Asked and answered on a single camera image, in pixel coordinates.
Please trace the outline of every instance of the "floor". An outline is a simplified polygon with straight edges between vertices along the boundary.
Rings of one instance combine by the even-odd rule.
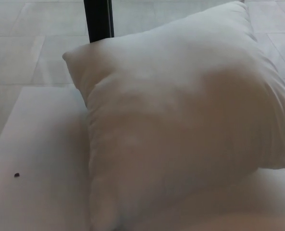
[[[112,0],[116,36],[229,0]],[[285,0],[247,0],[261,47],[285,79]],[[88,43],[82,0],[0,0],[0,133],[23,86],[72,87],[61,55]]]

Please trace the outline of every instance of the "black pole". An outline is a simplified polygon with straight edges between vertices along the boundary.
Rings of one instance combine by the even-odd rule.
[[[114,37],[111,0],[84,0],[90,42]]]

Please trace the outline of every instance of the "tile grout line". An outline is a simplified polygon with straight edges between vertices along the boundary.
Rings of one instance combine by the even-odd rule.
[[[276,2],[276,4],[277,4],[277,6],[279,7],[279,9],[280,9],[283,13],[285,13],[284,9],[280,6],[280,4],[278,4],[278,2],[280,2],[280,1],[275,1],[275,2]]]
[[[19,16],[21,16],[22,11],[23,11],[23,8],[26,6],[26,4],[27,4],[27,3],[25,2],[25,3],[23,4],[23,7],[21,8],[21,10],[19,11],[19,14],[17,15],[17,17],[16,17],[16,19],[15,19],[15,22],[13,23],[13,26],[12,26],[12,28],[11,28],[11,31],[9,32],[9,37],[12,35],[12,32],[13,32],[15,26],[16,26],[17,21],[18,21],[18,18],[19,18]]]
[[[270,42],[272,43],[272,45],[275,47],[275,49],[278,51],[278,53],[279,53],[279,55],[280,55],[280,57],[282,58],[282,60],[284,61],[284,63],[285,63],[285,59],[284,59],[284,57],[282,56],[282,54],[280,53],[280,51],[278,50],[278,48],[275,46],[275,44],[273,43],[273,41],[272,41],[272,39],[269,37],[269,35],[268,34],[272,34],[272,33],[266,33],[266,35],[267,35],[267,37],[268,37],[268,39],[270,40]]]

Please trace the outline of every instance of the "white pillow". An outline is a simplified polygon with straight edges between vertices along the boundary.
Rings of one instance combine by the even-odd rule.
[[[63,58],[89,110],[93,231],[285,166],[285,85],[243,3]]]

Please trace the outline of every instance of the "white surface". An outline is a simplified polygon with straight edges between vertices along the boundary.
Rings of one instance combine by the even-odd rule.
[[[88,231],[85,112],[72,88],[23,88],[0,138],[0,231]],[[285,170],[194,195],[133,230],[285,231]]]
[[[87,230],[85,111],[73,88],[23,88],[0,137],[0,231]]]
[[[63,57],[89,109],[93,231],[285,167],[285,84],[243,3]]]

